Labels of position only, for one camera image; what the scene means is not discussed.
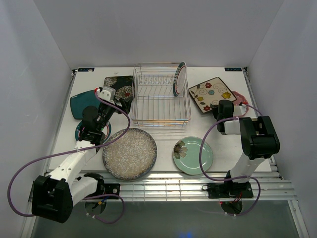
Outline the cream flower square plate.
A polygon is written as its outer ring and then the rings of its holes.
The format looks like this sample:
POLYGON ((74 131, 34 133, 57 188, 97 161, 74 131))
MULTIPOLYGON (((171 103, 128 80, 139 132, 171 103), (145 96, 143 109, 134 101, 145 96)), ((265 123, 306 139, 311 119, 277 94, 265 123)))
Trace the cream flower square plate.
POLYGON ((189 94, 199 110, 204 114, 218 105, 220 100, 237 100, 233 92, 219 77, 212 78, 189 88, 189 94))

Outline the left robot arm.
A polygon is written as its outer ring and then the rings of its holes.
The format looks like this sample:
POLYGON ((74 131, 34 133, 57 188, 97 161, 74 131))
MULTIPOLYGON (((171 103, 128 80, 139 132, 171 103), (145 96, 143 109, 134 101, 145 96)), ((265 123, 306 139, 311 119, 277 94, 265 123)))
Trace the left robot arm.
POLYGON ((114 113, 128 115, 132 100, 131 96, 120 99, 120 104, 116 105, 102 99, 98 107, 87 106, 82 111, 75 152, 47 176, 38 176, 34 181, 33 215, 64 223, 79 201, 89 196, 100 198, 104 195, 101 175, 87 173, 80 177, 79 173, 104 144, 106 135, 103 129, 111 116, 114 113))

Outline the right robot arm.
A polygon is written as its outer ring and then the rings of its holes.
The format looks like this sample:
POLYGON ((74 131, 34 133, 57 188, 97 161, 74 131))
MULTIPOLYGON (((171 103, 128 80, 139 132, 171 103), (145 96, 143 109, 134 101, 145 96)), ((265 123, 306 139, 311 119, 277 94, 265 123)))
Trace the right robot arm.
POLYGON ((238 118, 217 125, 221 134, 241 137, 242 154, 227 172, 226 181, 208 185, 209 198, 252 198, 250 177, 256 168, 280 150, 280 142, 269 116, 238 118))

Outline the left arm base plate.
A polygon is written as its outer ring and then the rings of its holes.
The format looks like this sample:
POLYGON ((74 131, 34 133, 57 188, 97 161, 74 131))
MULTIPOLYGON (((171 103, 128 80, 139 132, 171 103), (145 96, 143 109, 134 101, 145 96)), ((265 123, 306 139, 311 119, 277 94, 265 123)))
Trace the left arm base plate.
POLYGON ((107 196, 102 197, 101 200, 118 199, 118 197, 113 195, 120 194, 120 184, 119 183, 104 183, 104 184, 98 185, 95 195, 103 195, 103 194, 107 194, 107 196))

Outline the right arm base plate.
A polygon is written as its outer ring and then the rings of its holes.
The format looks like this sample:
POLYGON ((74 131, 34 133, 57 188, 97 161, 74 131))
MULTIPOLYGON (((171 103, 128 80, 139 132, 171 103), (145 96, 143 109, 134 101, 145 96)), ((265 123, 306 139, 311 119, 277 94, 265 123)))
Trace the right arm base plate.
POLYGON ((208 193, 208 198, 253 198, 251 184, 226 182, 210 182, 202 186, 202 191, 208 193))

